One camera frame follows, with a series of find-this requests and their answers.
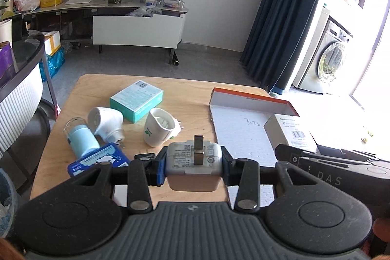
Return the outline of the blue toothpick jar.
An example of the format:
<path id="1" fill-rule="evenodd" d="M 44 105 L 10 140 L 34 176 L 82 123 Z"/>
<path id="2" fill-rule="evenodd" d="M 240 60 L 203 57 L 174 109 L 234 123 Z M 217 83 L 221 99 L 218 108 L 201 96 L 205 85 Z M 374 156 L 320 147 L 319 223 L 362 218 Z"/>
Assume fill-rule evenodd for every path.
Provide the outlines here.
<path id="1" fill-rule="evenodd" d="M 63 132 L 78 160 L 100 148 L 99 142 L 89 129 L 87 122 L 81 117 L 71 118 L 65 124 Z"/>

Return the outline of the round dark side table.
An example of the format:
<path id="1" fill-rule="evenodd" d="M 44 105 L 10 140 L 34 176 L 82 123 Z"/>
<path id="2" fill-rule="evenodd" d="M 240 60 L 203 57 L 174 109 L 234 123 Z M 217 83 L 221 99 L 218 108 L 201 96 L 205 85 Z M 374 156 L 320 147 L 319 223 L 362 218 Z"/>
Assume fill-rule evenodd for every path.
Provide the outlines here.
<path id="1" fill-rule="evenodd" d="M 60 108 L 49 75 L 43 33 L 30 30 L 13 47 L 17 51 L 11 55 L 13 64 L 10 69 L 14 73 L 9 80 L 1 79 L 1 154 L 9 154 L 26 177 L 23 184 L 26 186 L 33 182 L 36 171 L 28 172 L 11 146 L 35 113 L 42 118 L 48 138 L 51 133 L 49 117 L 41 105 L 51 109 L 54 117 L 59 116 Z"/>

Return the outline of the washing machine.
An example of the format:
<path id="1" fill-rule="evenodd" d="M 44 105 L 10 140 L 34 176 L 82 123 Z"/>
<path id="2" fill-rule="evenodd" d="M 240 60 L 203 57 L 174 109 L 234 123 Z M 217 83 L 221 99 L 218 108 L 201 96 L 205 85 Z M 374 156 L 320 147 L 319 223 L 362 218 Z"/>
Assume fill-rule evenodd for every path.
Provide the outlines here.
<path id="1" fill-rule="evenodd" d="M 351 39 L 351 33 L 323 8 L 293 86 L 315 94 L 331 93 Z"/>

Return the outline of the teal carton box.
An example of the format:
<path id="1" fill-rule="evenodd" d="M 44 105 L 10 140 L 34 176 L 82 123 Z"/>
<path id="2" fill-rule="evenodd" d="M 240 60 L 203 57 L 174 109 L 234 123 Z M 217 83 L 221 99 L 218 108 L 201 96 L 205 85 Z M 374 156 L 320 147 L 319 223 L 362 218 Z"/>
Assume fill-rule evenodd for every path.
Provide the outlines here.
<path id="1" fill-rule="evenodd" d="M 118 110 L 127 121 L 136 123 L 163 101 L 164 91 L 143 80 L 110 97 L 110 108 Z"/>

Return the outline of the white paper cup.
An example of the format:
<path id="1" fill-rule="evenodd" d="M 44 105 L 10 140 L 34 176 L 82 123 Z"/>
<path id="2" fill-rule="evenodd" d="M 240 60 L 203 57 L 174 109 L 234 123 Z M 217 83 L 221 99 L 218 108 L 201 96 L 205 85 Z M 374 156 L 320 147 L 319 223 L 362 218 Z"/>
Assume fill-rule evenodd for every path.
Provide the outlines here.
<path id="1" fill-rule="evenodd" d="M 12 39 L 12 20 L 7 19 L 0 22 L 0 42 L 9 42 L 10 46 L 13 46 Z"/>

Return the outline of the blue tin box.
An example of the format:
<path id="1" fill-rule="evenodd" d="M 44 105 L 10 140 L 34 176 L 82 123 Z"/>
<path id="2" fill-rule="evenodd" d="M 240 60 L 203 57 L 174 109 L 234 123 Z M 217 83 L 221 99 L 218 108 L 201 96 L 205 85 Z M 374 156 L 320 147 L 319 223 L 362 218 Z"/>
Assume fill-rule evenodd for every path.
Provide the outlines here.
<path id="1" fill-rule="evenodd" d="M 109 143 L 71 163 L 68 166 L 68 174 L 73 177 L 95 164 L 102 163 L 110 163 L 114 168 L 118 168 L 128 166 L 130 160 L 115 143 Z"/>

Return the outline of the dark blue curtain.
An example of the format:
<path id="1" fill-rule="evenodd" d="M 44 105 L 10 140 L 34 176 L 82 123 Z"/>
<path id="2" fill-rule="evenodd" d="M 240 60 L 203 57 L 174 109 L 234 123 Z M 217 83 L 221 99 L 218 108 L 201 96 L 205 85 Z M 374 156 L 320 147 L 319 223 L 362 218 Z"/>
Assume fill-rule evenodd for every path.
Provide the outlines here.
<path id="1" fill-rule="evenodd" d="M 317 1 L 261 1 L 241 56 L 247 74 L 259 87 L 271 91 L 291 59 L 299 56 Z"/>

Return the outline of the white square plug charger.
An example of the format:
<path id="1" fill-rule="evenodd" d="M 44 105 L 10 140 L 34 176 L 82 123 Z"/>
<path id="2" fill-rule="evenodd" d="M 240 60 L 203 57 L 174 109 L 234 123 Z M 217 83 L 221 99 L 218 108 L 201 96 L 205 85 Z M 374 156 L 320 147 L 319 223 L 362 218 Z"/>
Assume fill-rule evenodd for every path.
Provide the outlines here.
<path id="1" fill-rule="evenodd" d="M 201 135 L 167 147 L 165 176 L 174 191 L 213 192 L 219 186 L 222 171 L 221 146 Z"/>

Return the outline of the white small carton box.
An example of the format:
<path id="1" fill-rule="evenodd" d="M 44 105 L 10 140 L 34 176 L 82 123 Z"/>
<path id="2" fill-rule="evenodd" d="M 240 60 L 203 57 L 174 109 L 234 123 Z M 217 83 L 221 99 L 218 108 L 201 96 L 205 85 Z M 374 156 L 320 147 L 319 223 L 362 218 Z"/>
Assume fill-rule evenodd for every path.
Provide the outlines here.
<path id="1" fill-rule="evenodd" d="M 299 116 L 273 114 L 264 124 L 264 129 L 274 150 L 279 144 L 284 144 L 317 152 L 317 144 Z"/>

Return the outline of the blue plastic bag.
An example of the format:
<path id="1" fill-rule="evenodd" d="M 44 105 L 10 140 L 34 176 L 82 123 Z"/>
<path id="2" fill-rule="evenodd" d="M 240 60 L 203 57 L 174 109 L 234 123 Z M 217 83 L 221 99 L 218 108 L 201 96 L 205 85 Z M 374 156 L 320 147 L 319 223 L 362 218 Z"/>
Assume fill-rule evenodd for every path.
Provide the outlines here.
<path id="1" fill-rule="evenodd" d="M 65 51 L 63 47 L 60 47 L 54 55 L 47 55 L 47 62 L 48 62 L 48 70 L 49 70 L 49 77 L 53 78 L 62 65 L 65 63 Z M 39 68 L 40 68 L 40 74 L 42 77 L 42 81 L 46 82 L 47 81 L 47 76 L 45 74 L 44 70 L 44 64 L 43 61 L 39 62 Z"/>

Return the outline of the cardboard box on floor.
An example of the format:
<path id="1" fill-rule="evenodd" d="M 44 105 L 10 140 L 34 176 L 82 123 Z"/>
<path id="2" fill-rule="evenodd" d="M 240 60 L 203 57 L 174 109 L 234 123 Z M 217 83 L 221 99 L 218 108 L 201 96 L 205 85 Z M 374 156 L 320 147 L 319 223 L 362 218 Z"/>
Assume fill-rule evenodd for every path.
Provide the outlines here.
<path id="1" fill-rule="evenodd" d="M 54 55 L 61 47 L 59 31 L 44 32 L 44 47 L 46 55 Z"/>

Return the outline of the orange white box lid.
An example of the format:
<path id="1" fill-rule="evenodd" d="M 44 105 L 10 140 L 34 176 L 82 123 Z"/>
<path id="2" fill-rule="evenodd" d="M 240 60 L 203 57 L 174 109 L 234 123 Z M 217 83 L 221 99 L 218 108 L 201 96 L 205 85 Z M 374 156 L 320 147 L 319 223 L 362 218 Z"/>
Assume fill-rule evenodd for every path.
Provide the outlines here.
<path id="1" fill-rule="evenodd" d="M 210 112 L 217 143 L 232 157 L 271 168 L 277 159 L 264 124 L 273 114 L 298 115 L 288 101 L 224 88 L 213 89 Z"/>

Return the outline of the purple gift box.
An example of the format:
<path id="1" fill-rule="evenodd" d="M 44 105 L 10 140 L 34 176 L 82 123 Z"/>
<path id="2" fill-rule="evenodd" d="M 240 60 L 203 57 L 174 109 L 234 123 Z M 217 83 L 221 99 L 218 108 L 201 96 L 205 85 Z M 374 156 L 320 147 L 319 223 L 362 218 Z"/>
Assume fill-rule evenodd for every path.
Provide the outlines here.
<path id="1" fill-rule="evenodd" d="M 0 43 L 0 85 L 3 86 L 16 74 L 13 50 L 9 42 Z"/>

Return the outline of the white green plug-in vaporizer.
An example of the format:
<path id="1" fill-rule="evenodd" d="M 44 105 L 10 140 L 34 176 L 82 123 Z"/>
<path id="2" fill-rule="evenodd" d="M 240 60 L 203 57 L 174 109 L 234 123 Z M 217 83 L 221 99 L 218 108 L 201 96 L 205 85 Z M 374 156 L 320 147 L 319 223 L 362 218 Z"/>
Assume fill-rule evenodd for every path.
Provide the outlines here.
<path id="1" fill-rule="evenodd" d="M 155 107 L 147 115 L 143 138 L 150 147 L 158 147 L 175 138 L 181 130 L 176 118 L 164 109 Z"/>

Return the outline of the blue waste bin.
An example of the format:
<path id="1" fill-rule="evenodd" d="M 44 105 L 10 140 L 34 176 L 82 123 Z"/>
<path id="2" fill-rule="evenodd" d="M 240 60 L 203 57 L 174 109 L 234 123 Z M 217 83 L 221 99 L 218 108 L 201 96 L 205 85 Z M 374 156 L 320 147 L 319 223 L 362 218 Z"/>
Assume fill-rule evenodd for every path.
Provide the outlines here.
<path id="1" fill-rule="evenodd" d="M 19 207 L 18 193 L 8 174 L 1 169 L 1 238 L 12 234 Z"/>

